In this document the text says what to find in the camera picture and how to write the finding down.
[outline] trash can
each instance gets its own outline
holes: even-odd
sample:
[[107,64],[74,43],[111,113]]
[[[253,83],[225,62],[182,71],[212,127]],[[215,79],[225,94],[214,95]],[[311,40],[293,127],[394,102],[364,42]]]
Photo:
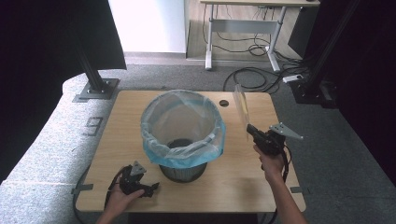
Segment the trash can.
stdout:
[[225,124],[216,105],[202,94],[166,91],[143,112],[141,135],[150,161],[169,179],[186,183],[222,154]]

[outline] gray carpet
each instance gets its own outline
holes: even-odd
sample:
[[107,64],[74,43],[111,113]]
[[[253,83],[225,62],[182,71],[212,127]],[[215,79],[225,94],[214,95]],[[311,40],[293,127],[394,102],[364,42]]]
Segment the gray carpet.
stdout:
[[[240,67],[202,65],[128,65],[128,70],[101,71],[120,79],[121,90],[222,91],[225,78]],[[275,77],[268,76],[268,81]],[[256,85],[263,78],[243,74],[240,81]],[[0,186],[2,223],[77,223],[71,189],[92,161],[111,108],[111,100],[76,100],[87,82],[84,75],[64,83],[64,95],[44,129]],[[233,83],[227,85],[233,90]],[[337,109],[297,105],[290,88],[280,83],[273,93],[276,113],[304,141],[287,139],[304,191],[310,223],[394,223],[396,189]],[[97,133],[89,118],[103,118]],[[98,213],[80,213],[93,223]],[[121,216],[116,223],[125,223]]]

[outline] white wall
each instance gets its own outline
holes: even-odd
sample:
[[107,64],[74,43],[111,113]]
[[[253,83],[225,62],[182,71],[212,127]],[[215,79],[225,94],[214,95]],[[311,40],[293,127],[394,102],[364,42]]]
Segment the white wall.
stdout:
[[189,19],[184,0],[108,2],[124,52],[186,53]]

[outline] clear plastic sheet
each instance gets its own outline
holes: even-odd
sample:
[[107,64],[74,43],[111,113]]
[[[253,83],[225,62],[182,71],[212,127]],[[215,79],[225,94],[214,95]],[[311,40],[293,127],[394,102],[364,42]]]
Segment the clear plastic sheet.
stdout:
[[248,140],[247,126],[250,123],[248,117],[248,103],[245,93],[242,90],[242,86],[239,83],[235,85],[233,99],[235,100],[236,109],[238,110],[239,118],[243,125],[243,132],[246,133]]
[[[223,152],[225,124],[213,102],[194,91],[167,91],[154,98],[141,118],[143,149],[151,162],[191,168]],[[175,146],[188,143],[187,146]]]

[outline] wooden table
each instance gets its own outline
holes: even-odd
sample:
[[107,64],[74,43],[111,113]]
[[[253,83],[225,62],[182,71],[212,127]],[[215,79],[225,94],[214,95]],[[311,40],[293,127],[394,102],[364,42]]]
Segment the wooden table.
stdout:
[[[274,212],[276,205],[270,186],[260,168],[253,141],[244,131],[231,92],[199,92],[209,97],[226,124],[224,153],[208,163],[197,180],[181,184],[167,179],[157,164],[150,163],[143,151],[140,118],[148,103],[162,91],[121,91],[111,111],[102,139],[94,155],[84,184],[93,184],[78,196],[80,211],[103,211],[107,188],[116,172],[125,165],[139,161],[148,171],[141,183],[160,182],[152,198],[134,201],[128,212],[173,213],[260,213]],[[276,112],[267,93],[246,93],[250,122],[267,131],[277,124]],[[229,102],[227,107],[220,100]],[[299,183],[292,163],[288,187]],[[299,208],[305,210],[301,193],[292,193]]]
[[[209,16],[208,39],[206,45],[205,69],[212,69],[212,32],[221,33],[246,33],[246,34],[269,34],[272,36],[271,43],[265,49],[275,72],[280,68],[274,54],[275,44],[285,18],[287,7],[318,7],[319,0],[200,0],[201,3],[211,5]],[[213,18],[214,5],[236,6],[265,6],[282,7],[277,21],[236,21],[218,20]]]

